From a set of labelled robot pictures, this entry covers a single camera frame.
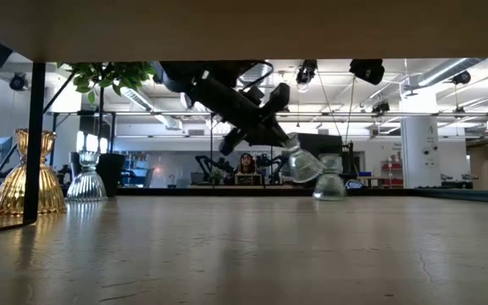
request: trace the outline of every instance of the woman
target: woman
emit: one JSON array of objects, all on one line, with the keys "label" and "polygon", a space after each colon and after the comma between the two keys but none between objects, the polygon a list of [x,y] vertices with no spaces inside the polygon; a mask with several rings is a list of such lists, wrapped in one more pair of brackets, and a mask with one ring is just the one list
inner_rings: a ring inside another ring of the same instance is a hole
[{"label": "woman", "polygon": [[241,162],[238,165],[240,174],[255,174],[255,161],[251,154],[244,152],[241,155]]}]

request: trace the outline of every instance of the workbench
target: workbench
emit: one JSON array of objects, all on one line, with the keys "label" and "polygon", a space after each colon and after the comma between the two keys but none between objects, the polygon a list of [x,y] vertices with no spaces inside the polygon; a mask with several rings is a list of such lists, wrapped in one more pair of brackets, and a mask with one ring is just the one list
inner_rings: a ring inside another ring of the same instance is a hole
[{"label": "workbench", "polygon": [[488,202],[117,197],[0,232],[0,304],[488,304]]}]

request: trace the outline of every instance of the white pillar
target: white pillar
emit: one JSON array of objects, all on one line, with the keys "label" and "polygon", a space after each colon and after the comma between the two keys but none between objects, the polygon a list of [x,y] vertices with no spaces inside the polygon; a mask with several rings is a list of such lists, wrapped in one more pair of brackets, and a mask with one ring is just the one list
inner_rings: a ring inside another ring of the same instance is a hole
[{"label": "white pillar", "polygon": [[[438,112],[434,88],[401,92],[403,112]],[[402,119],[401,133],[404,188],[441,186],[438,119],[433,116],[406,117]]]}]

